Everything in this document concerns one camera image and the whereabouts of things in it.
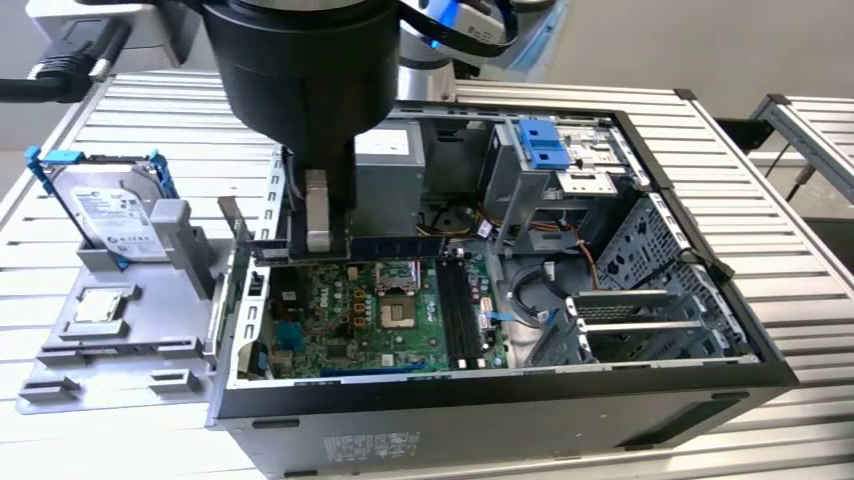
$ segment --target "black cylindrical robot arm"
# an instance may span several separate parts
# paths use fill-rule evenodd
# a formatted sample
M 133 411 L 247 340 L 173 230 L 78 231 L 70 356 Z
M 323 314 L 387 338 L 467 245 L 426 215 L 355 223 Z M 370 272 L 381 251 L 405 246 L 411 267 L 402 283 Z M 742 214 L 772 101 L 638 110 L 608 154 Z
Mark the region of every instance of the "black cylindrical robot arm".
M 346 255 L 354 138 L 386 118 L 397 94 L 398 0 L 223 0 L 201 8 L 234 113 L 287 149 L 291 255 Z M 326 209 L 307 208 L 315 192 L 329 195 Z

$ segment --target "motherboard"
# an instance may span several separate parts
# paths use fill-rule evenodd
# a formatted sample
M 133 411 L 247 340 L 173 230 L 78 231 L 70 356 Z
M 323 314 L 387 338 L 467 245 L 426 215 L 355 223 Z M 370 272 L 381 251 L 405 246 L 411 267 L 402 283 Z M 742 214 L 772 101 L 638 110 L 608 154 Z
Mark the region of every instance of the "motherboard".
M 507 367 L 479 255 L 299 269 L 271 296 L 277 378 Z

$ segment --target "green circuit board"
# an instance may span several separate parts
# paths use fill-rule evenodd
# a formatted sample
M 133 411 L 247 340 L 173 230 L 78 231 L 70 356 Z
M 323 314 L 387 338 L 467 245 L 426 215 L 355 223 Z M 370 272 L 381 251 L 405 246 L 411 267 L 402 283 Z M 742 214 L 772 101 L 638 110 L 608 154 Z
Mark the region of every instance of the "green circuit board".
M 479 322 L 479 299 L 493 301 L 486 266 L 473 261 L 469 272 L 477 291 L 473 322 Z M 277 325 L 271 361 L 278 378 L 453 369 L 433 261 L 323 265 L 310 278 L 310 308 Z M 507 366 L 502 342 L 485 349 L 483 360 L 485 368 Z

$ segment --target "aluminum profile table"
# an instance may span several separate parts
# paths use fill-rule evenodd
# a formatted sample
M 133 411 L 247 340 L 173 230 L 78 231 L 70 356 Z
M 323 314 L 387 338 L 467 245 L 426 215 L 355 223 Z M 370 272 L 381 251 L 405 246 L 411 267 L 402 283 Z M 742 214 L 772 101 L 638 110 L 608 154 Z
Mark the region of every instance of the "aluminum profile table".
M 854 99 L 769 95 L 752 118 L 772 123 L 810 167 L 854 203 Z
M 853 279 L 697 101 L 670 90 L 477 82 L 459 83 L 459 99 L 629 113 L 713 248 L 737 271 L 737 284 L 804 385 L 673 451 L 361 478 L 854 477 Z M 145 154 L 153 146 L 170 158 L 194 224 L 211 237 L 229 235 L 217 197 L 237 195 L 245 212 L 261 210 L 271 145 L 231 115 L 217 75 L 121 76 L 72 109 L 46 144 L 126 155 Z M 59 205 L 27 175 L 0 215 L 4 477 L 265 478 L 229 434 L 203 428 L 203 403 L 56 415 L 16 413 L 19 384 L 78 273 L 79 237 Z

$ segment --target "white label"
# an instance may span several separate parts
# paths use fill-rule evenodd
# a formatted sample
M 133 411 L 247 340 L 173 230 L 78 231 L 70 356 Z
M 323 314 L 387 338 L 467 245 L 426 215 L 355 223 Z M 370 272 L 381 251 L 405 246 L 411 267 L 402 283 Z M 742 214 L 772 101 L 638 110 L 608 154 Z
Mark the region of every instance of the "white label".
M 377 433 L 325 437 L 330 462 L 358 462 L 415 456 L 421 432 Z
M 262 255 L 265 258 L 281 258 L 289 256 L 287 248 L 263 248 Z
M 374 129 L 357 135 L 357 153 L 409 155 L 410 139 L 406 132 L 406 130 Z
M 478 227 L 478 235 L 483 238 L 490 238 L 490 233 L 493 233 L 493 224 L 489 220 L 483 220 L 481 222 L 481 226 Z
M 74 187 L 71 196 L 107 250 L 129 260 L 166 258 L 139 197 L 121 188 Z
M 546 270 L 546 276 L 550 281 L 556 281 L 556 262 L 544 263 L 544 270 Z

